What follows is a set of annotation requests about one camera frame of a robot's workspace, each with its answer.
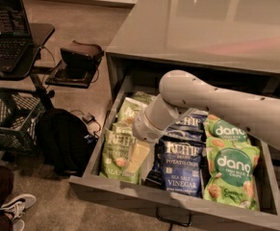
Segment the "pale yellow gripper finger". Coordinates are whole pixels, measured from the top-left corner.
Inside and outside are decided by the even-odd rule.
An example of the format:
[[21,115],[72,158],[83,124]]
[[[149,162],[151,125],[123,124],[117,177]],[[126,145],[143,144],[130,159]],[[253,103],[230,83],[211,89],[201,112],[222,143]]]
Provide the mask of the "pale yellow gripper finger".
[[131,154],[125,172],[127,174],[134,174],[140,169],[142,163],[150,152],[149,143],[146,141],[136,141],[131,146],[130,152]]

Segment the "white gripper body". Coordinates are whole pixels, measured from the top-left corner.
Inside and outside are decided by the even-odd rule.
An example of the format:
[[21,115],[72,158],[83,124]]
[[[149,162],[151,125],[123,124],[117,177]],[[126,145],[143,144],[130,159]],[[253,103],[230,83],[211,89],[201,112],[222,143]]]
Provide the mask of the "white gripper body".
[[156,143],[163,132],[155,128],[147,119],[144,110],[139,111],[132,124],[133,135],[140,141]]

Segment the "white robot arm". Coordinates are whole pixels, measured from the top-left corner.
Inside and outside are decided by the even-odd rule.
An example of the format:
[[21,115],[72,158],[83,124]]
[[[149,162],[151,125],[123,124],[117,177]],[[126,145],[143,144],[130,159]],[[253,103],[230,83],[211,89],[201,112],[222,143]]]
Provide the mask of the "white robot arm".
[[149,90],[156,98],[133,121],[133,135],[155,143],[165,129],[187,114],[202,110],[241,128],[272,149],[280,167],[280,99],[214,87],[184,70],[165,74],[131,72],[132,90]]

